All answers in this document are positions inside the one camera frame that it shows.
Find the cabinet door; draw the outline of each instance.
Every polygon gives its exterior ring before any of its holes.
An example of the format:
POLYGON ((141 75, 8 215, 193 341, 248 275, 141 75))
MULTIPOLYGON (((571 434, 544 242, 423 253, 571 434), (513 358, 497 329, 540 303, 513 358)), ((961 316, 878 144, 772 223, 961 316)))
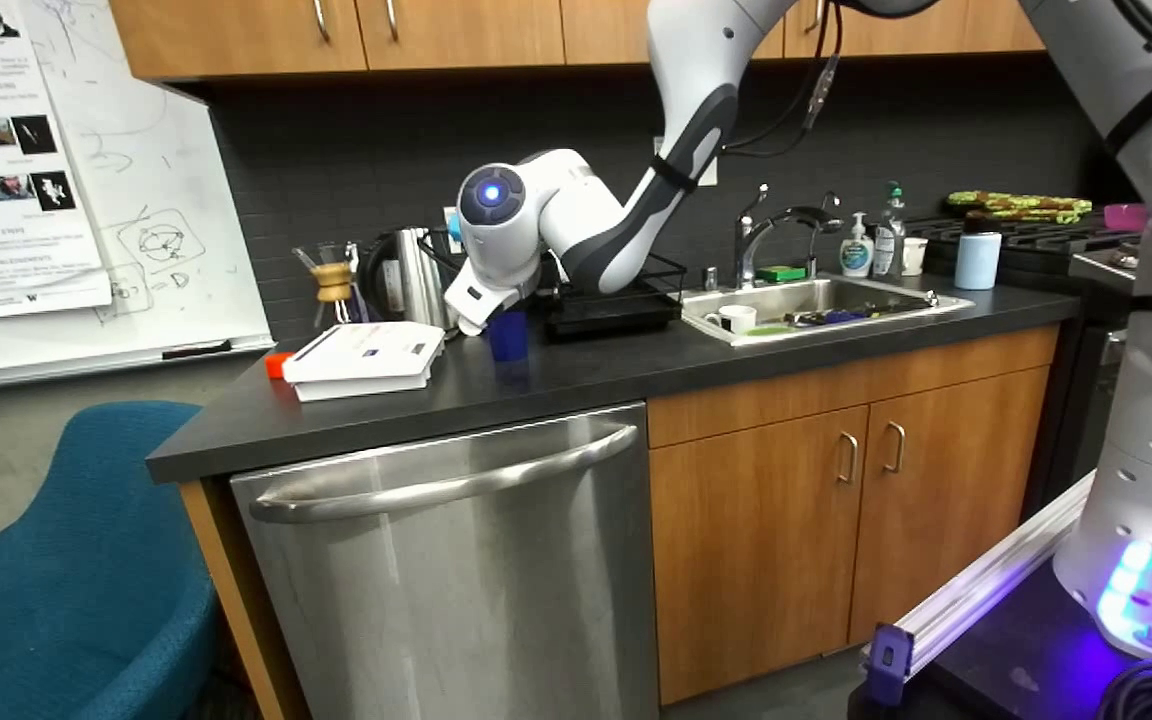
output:
POLYGON ((144 79, 364 69, 352 0, 114 0, 114 17, 144 79))
POLYGON ((862 434, 844 410, 652 451, 662 704, 844 650, 862 434))
MULTIPOLYGON (((647 64, 647 0, 565 0, 568 64, 647 64)), ((758 61, 784 56, 784 21, 758 61)))
MULTIPOLYGON (((809 28, 815 0, 800 0, 788 17, 809 28)), ((814 56, 815 42, 788 33, 788 56, 814 56)), ((844 14, 844 56, 970 56, 970 51, 1039 51, 1016 0, 940 0, 908 21, 878 21, 844 14)))
POLYGON ((873 405, 852 644, 1016 528, 1046 387, 1027 370, 873 405))
POLYGON ((565 64, 559 0, 358 0, 368 69, 565 64))

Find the dishwasher handle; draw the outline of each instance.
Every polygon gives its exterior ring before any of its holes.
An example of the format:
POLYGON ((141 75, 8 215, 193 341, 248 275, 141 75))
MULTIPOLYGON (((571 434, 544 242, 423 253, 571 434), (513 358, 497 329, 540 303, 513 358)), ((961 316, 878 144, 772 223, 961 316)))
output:
POLYGON ((519 488, 558 473, 582 473, 623 451, 636 442, 636 424, 611 424, 611 434, 552 455, 537 455, 523 464, 489 468, 476 478, 358 494, 358 495, 306 495, 296 482, 274 485, 256 495, 254 514, 259 522, 279 525, 315 525, 315 522, 350 522, 350 517, 386 517, 386 514, 418 514, 430 506, 452 506, 465 495, 519 488))

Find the whiteboard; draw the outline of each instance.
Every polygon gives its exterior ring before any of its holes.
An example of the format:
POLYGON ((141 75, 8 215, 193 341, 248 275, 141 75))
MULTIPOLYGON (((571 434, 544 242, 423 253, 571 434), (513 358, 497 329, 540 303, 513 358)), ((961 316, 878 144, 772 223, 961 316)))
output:
POLYGON ((210 110, 131 79, 110 0, 16 0, 115 303, 0 319, 0 383, 274 349, 210 110))

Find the poster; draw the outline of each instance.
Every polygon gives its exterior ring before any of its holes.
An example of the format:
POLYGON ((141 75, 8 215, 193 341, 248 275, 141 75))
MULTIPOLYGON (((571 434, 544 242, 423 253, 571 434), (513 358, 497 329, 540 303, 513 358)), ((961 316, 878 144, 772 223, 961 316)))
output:
POLYGON ((114 303, 84 198, 14 0, 0 0, 0 316, 114 303))

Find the kitchen counter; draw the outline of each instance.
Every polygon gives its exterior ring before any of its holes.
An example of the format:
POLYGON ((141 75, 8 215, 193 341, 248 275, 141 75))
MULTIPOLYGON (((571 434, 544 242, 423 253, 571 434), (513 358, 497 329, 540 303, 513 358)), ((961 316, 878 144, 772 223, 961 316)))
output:
POLYGON ((266 370, 254 366, 216 405, 210 405, 183 434, 155 448, 147 468, 159 482, 213 482, 380 443, 414 443, 497 424, 652 402, 668 394, 788 377, 885 351, 961 343, 997 333, 1059 323, 1082 312, 1075 297, 1053 294, 956 294, 938 279, 923 279, 923 290, 970 297, 973 310, 767 349, 730 349, 682 319, 664 333, 575 343, 550 343, 537 338, 532 358, 518 370, 497 370, 486 341, 457 341, 446 349, 433 383, 420 394, 323 405, 299 405, 289 383, 268 382, 266 370))

